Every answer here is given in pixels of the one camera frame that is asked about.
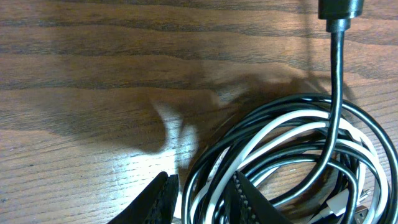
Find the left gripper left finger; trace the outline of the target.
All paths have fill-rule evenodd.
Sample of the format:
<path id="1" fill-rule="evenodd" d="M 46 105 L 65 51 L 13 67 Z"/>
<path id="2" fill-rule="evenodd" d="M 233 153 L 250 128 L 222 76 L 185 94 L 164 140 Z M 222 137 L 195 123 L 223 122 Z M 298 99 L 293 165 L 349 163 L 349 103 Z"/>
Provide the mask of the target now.
<path id="1" fill-rule="evenodd" d="M 177 174 L 160 172 L 147 187 L 108 224 L 171 224 L 179 192 Z"/>

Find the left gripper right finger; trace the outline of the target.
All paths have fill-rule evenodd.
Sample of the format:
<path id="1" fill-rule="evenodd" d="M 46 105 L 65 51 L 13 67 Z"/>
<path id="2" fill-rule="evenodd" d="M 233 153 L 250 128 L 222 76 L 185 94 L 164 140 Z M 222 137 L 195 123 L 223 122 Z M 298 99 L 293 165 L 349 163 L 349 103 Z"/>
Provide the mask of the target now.
<path id="1" fill-rule="evenodd" d="M 292 224 L 241 172 L 228 181 L 224 206 L 230 224 Z"/>

